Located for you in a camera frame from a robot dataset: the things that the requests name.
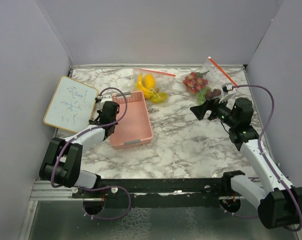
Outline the pink plastic basket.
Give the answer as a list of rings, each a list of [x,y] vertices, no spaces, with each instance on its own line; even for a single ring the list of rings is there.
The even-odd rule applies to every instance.
[[[115,126],[109,137],[110,145],[115,149],[148,144],[153,139],[152,127],[147,105],[141,91],[126,92],[125,98],[113,95],[112,99],[120,106],[117,118],[124,117]]]

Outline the zip bag with yellow fruit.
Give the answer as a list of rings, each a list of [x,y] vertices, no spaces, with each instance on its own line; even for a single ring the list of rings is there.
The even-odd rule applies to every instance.
[[[133,88],[141,91],[144,99],[153,104],[162,104],[168,100],[170,84],[175,74],[142,68],[133,69]]]

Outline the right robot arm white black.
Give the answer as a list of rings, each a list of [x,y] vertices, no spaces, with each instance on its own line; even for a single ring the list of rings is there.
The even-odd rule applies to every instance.
[[[210,112],[208,120],[218,119],[229,126],[228,134],[237,150],[246,157],[262,186],[254,184],[242,171],[223,174],[220,189],[231,196],[235,192],[246,198],[256,209],[267,229],[284,227],[289,231],[302,229],[302,187],[295,187],[271,160],[262,146],[260,135],[251,125],[252,102],[235,100],[233,108],[218,99],[206,100],[190,110],[198,120]]]

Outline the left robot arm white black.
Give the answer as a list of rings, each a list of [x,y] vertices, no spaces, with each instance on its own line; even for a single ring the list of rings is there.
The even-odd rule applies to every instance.
[[[98,117],[86,129],[65,139],[53,138],[40,167],[40,179],[50,181],[55,188],[82,187],[88,196],[98,196],[101,177],[81,170],[82,154],[114,133],[119,111],[118,103],[106,101]]]

